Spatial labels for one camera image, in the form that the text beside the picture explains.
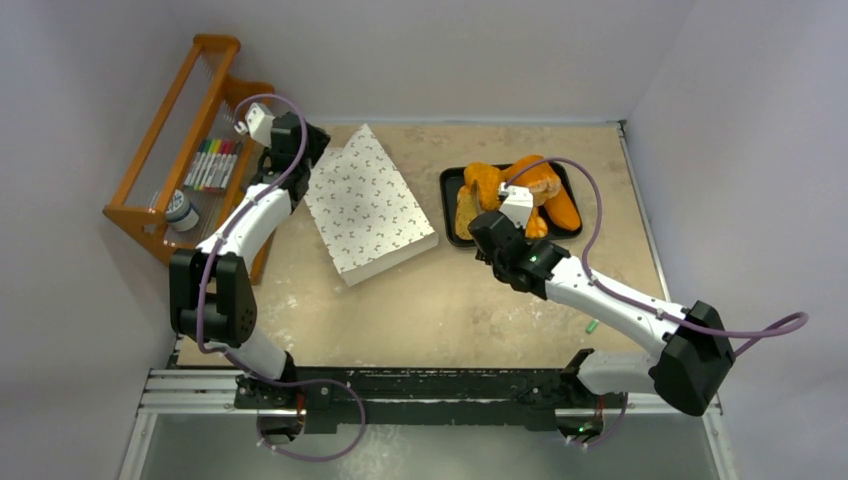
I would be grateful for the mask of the lumpy orange fake bread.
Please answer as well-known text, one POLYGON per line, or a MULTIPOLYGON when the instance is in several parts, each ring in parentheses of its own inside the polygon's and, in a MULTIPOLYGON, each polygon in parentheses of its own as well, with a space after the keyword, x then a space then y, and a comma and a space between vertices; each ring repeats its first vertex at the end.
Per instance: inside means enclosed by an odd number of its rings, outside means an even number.
POLYGON ((485 189, 486 211, 498 210, 501 201, 498 198, 499 185, 503 182, 502 171, 490 164, 473 162, 463 172, 465 186, 472 187, 475 182, 485 189))

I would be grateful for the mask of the sliced seeded fake bread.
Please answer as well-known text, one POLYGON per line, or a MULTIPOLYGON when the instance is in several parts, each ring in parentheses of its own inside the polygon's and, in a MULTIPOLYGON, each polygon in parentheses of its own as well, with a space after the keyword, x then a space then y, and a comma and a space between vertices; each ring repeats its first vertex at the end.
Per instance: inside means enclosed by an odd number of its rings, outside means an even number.
POLYGON ((454 232, 458 238, 465 241, 473 240, 469 225, 480 212, 477 188, 475 186, 462 186, 456 196, 454 215, 454 232))

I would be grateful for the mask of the large fake bread loaf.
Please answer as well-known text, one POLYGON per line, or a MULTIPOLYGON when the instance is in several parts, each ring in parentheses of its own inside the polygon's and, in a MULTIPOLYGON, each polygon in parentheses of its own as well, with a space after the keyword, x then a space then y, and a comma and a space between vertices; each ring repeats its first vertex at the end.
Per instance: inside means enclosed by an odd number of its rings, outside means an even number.
POLYGON ((525 156, 503 170, 505 182, 510 181, 511 185, 526 187, 530 190, 536 207, 542 206, 547 200, 558 195, 562 189, 559 176, 548 162, 542 162, 519 175, 526 167, 543 159, 541 155, 525 156))

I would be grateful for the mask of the white patterned paper bag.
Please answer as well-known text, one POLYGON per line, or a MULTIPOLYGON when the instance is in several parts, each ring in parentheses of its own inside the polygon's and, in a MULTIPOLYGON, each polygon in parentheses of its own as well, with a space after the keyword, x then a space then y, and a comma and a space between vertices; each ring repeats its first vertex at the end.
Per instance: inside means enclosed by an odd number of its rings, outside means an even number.
POLYGON ((371 128, 328 148, 311 172, 309 212, 348 286, 438 245, 438 234, 371 128))

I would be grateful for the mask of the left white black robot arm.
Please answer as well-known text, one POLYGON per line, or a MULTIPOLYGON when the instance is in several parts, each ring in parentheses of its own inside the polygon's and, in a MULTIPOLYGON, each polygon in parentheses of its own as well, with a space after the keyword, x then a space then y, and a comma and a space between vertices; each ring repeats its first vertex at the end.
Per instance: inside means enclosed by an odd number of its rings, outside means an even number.
POLYGON ((171 256, 170 324, 201 352, 220 353, 262 379, 260 397, 284 409, 297 399, 298 382, 284 373, 289 354, 256 327, 250 272, 268 239, 306 196, 330 137, 293 112, 276 116, 261 103, 248 108, 236 129, 263 145, 257 171, 219 228, 195 248, 171 256))

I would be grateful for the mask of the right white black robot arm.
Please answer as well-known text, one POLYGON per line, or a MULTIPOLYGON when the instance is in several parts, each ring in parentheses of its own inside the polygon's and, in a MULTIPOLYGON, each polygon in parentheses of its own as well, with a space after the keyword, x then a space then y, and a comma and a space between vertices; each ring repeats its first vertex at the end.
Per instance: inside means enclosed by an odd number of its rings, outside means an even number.
POLYGON ((528 241, 529 192, 504 192, 504 210, 484 212, 469 224, 478 259, 513 290, 579 310, 642 349, 576 354, 561 381, 564 399, 584 407, 599 395, 656 394, 684 414, 703 415, 736 359, 718 311, 701 301, 686 308, 645 295, 556 244, 528 241))

